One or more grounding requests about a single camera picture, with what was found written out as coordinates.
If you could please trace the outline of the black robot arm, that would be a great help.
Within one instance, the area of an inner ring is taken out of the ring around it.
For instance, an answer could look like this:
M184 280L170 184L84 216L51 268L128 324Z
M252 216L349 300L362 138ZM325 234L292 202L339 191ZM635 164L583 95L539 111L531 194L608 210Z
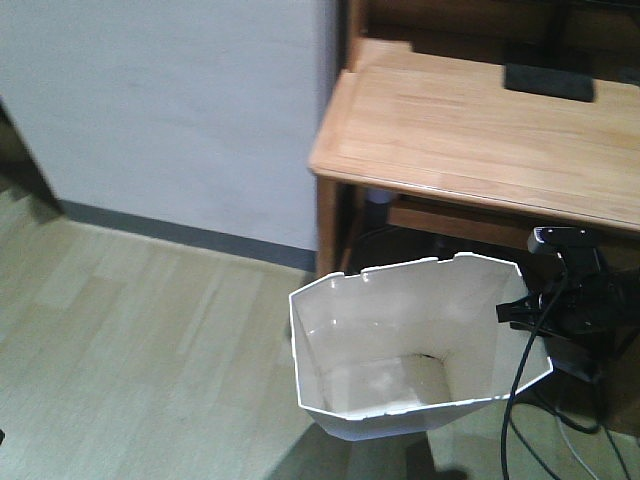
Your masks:
M619 358L639 335L639 271L562 274L540 293L496 306L500 323Z

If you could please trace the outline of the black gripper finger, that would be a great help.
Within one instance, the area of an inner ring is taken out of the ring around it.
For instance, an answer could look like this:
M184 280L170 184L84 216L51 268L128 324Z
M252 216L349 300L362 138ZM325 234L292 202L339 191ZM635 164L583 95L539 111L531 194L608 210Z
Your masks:
M500 323L535 323L540 316L539 297L529 295L513 302L499 304L496 306L496 314Z
M541 326L536 322L511 321L509 323L511 329L516 331L540 332Z

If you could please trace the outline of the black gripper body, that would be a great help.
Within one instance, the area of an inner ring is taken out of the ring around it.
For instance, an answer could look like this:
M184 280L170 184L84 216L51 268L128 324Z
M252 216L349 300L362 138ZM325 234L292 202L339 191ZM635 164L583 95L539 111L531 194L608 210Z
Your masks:
M614 332L625 317L625 291L611 280L584 280L548 303L537 335L578 341Z

